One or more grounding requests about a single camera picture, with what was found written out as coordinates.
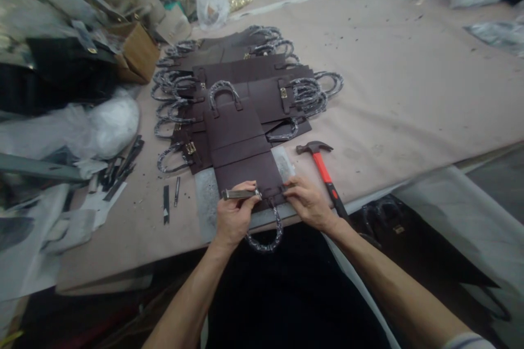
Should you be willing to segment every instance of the gold buckle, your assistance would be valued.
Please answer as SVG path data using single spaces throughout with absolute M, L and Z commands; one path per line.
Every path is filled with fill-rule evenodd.
M 193 144 L 193 142 L 189 142 L 187 145 L 186 145 L 186 151 L 189 155 L 193 155 L 194 153 L 197 152 L 197 149 L 195 148 L 195 145 Z

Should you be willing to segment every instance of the beige table cover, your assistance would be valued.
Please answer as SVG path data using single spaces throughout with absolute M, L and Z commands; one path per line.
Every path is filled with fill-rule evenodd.
M 307 154 L 294 147 L 322 140 L 335 148 L 324 161 L 344 202 L 445 165 L 524 139 L 524 63 L 488 47 L 461 27 L 510 19 L 498 4 L 450 10 L 447 1 L 310 0 L 229 21 L 219 37 L 252 24 L 278 26 L 314 70 L 341 73 L 346 85 L 313 131 L 285 144 L 297 173 L 322 185 Z M 107 222 L 87 244 L 62 258 L 57 289 L 97 280 L 203 246 L 194 178 L 182 177 L 180 200 L 163 225 L 162 188 L 175 178 L 156 168 L 168 141 L 155 139 L 158 105 L 145 87 L 138 97 L 145 146 Z M 172 164 L 180 163 L 175 157 Z

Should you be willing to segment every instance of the white fabric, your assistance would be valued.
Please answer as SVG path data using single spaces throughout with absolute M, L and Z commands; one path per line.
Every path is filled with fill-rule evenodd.
M 478 334 L 463 333 L 449 341 L 442 349 L 495 349 L 495 347 Z

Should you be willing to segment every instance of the cardboard box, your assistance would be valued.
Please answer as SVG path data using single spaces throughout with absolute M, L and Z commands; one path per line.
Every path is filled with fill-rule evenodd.
M 148 84 L 160 57 L 160 51 L 153 38 L 138 22 L 113 26 L 107 30 L 126 39 L 122 53 L 115 55 L 118 78 L 122 82 Z

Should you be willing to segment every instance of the red hammer handle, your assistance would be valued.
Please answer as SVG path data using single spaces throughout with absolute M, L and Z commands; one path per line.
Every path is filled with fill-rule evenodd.
M 313 153 L 313 159 L 315 160 L 315 163 L 317 164 L 317 168 L 320 171 L 320 175 L 324 183 L 332 183 L 331 176 L 329 176 L 328 170 L 326 169 L 326 166 L 324 165 L 324 160 L 322 159 L 320 152 Z

